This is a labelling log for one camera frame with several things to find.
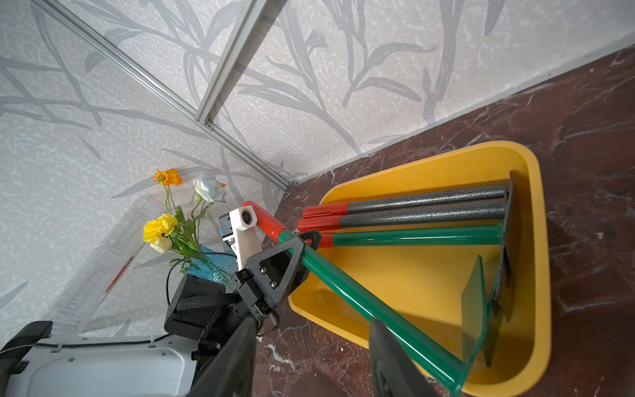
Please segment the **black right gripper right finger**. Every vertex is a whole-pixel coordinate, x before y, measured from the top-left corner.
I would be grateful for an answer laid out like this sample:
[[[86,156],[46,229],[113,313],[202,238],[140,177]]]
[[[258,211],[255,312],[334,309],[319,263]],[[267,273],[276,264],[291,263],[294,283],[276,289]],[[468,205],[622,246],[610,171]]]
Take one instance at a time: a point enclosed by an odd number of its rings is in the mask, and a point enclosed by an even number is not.
[[[378,319],[370,323],[370,364],[374,396],[436,396],[396,337]]]

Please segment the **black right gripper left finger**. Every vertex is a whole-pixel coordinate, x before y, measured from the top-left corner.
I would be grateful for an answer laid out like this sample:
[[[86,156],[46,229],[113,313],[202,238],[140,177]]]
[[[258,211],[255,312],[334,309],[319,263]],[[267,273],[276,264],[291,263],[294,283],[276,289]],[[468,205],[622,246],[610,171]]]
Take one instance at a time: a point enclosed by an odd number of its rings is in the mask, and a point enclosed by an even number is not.
[[[188,396],[251,396],[256,366],[256,321],[245,319]]]

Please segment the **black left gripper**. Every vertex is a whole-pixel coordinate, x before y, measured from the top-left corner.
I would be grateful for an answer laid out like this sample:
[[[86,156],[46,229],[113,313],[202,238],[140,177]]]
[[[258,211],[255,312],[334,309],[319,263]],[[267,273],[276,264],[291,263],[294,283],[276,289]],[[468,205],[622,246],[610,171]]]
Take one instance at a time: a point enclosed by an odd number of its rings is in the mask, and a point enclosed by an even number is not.
[[[251,318],[262,328],[266,319],[271,318],[272,327],[277,328],[276,309],[305,281],[302,263],[305,244],[317,250],[321,241],[321,233],[314,229],[250,257],[246,269],[253,276],[233,276],[236,290],[226,310],[225,327],[237,328]]]

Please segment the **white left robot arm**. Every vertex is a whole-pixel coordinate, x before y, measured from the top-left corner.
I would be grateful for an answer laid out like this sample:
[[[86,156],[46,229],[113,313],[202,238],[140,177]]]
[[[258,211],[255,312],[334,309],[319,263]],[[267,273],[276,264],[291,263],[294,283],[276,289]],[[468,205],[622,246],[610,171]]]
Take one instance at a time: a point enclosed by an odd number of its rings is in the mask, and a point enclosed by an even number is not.
[[[306,280],[300,257],[320,234],[303,233],[256,253],[233,276],[236,289],[185,276],[161,337],[98,342],[52,336],[52,325],[25,327],[1,354],[4,396],[249,396],[256,336]]]

